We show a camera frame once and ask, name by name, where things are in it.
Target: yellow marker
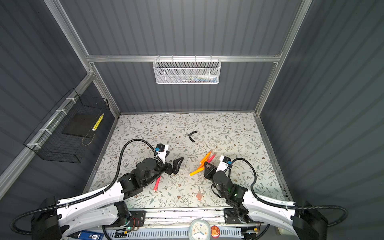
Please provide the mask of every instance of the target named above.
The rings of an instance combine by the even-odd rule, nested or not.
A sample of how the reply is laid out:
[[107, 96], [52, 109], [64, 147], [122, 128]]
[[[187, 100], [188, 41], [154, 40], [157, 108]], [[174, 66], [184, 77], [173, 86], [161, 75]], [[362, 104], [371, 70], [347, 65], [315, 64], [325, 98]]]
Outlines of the yellow marker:
[[211, 153], [212, 153], [212, 150], [209, 151], [209, 153], [206, 154], [206, 156], [203, 158], [203, 160], [200, 161], [200, 163], [203, 163], [204, 160], [207, 159]]
[[203, 170], [204, 170], [204, 167], [201, 167], [201, 168], [197, 169], [196, 171], [190, 173], [189, 175], [190, 175], [190, 176], [193, 176], [193, 175], [195, 175], [196, 173], [201, 172], [201, 171], [203, 171]]
[[99, 120], [97, 120], [95, 126], [93, 126], [92, 131], [96, 131], [96, 129], [97, 129], [97, 127], [100, 125], [101, 120], [103, 119], [103, 117], [104, 117], [104, 113], [99, 117]]

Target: wire mesh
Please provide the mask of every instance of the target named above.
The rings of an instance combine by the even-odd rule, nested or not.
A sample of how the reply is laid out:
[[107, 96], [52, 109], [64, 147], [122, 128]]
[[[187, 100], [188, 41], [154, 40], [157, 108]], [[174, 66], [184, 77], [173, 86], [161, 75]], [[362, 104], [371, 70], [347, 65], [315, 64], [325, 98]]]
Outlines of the wire mesh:
[[159, 84], [217, 84], [221, 62], [153, 62], [156, 83]]
[[[104, 98], [76, 95], [63, 109], [57, 111], [59, 114], [47, 128], [39, 130], [42, 131], [42, 134], [37, 141], [25, 144], [25, 146], [43, 160], [80, 163], [97, 134], [97, 129], [92, 130], [93, 126], [102, 114], [109, 111], [108, 101]], [[63, 133], [64, 128], [76, 114], [90, 116], [93, 121], [93, 124], [89, 124], [86, 136]]]

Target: black wire basket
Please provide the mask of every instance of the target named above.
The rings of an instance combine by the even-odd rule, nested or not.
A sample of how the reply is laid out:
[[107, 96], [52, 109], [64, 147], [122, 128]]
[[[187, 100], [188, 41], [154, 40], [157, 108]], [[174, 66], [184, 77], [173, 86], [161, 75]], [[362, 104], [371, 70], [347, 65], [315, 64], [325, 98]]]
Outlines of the black wire basket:
[[76, 95], [38, 136], [24, 145], [47, 161], [81, 163], [87, 148], [103, 124], [104, 114], [109, 112], [108, 100]]

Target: clock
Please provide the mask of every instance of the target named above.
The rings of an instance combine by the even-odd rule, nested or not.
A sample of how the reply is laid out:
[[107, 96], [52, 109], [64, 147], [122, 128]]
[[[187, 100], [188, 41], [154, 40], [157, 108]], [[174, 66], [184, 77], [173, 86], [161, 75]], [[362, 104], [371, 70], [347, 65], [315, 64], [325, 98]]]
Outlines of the clock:
[[189, 240], [208, 240], [211, 238], [211, 227], [202, 219], [195, 219], [189, 226]]

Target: orange marker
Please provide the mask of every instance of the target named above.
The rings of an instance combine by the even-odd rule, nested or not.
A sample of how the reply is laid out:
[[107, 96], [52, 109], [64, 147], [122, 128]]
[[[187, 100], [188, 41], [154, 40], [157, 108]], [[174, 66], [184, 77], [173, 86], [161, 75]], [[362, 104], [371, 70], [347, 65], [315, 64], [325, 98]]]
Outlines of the orange marker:
[[[217, 154], [217, 152], [215, 152], [215, 153], [212, 155], [212, 157], [209, 158], [209, 160], [208, 160], [207, 162], [211, 163], [211, 161], [215, 158], [216, 154]], [[199, 168], [204, 167], [204, 163], [205, 163], [205, 162], [203, 162], [203, 164], [201, 164]]]
[[204, 163], [207, 162], [207, 158], [203, 161], [203, 163], [200, 165], [200, 167], [198, 167], [197, 169], [201, 168], [201, 167], [204, 167]]
[[201, 168], [197, 169], [196, 171], [190, 173], [189, 175], [190, 175], [190, 176], [193, 176], [193, 175], [195, 175], [196, 173], [199, 173], [199, 172], [201, 172], [201, 171], [203, 171], [203, 170], [204, 170], [204, 167], [201, 167]]
[[206, 158], [209, 157], [209, 155], [212, 153], [212, 150], [209, 151], [209, 153], [206, 154], [206, 156], [203, 158], [203, 160], [200, 161], [200, 163], [203, 163]]

